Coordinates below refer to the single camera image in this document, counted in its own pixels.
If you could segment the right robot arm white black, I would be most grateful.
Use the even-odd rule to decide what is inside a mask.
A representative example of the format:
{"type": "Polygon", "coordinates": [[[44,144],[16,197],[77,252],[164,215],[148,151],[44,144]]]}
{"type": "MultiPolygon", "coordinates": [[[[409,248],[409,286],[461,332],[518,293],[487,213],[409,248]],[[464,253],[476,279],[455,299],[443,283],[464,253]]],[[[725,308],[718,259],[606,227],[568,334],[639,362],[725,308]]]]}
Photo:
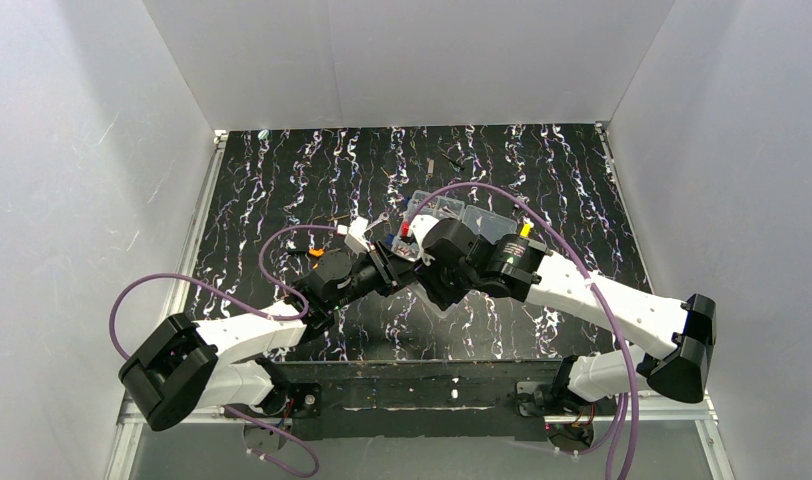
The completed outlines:
{"type": "Polygon", "coordinates": [[[551,390],[556,400],[592,403],[632,388],[682,403],[700,402],[716,343],[716,303],[695,293],[660,297],[576,265],[543,243],[515,233],[492,242],[463,222],[418,215],[415,273],[430,303],[447,310],[477,291],[570,314],[630,345],[564,361],[551,390]]]}

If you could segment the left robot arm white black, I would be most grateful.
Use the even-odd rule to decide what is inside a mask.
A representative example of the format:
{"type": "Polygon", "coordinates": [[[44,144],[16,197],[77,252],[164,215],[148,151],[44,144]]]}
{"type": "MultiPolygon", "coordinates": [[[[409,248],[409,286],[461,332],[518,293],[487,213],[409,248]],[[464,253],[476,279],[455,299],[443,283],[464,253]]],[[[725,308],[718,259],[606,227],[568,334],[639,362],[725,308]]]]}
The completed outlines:
{"type": "Polygon", "coordinates": [[[128,356],[118,378],[154,431],[201,408],[263,405],[287,386],[261,355],[321,336],[337,311],[372,293],[388,296],[409,286],[420,263],[385,244],[356,257],[329,251],[292,284],[292,294],[268,307],[246,307],[219,320],[166,317],[128,356]]]}

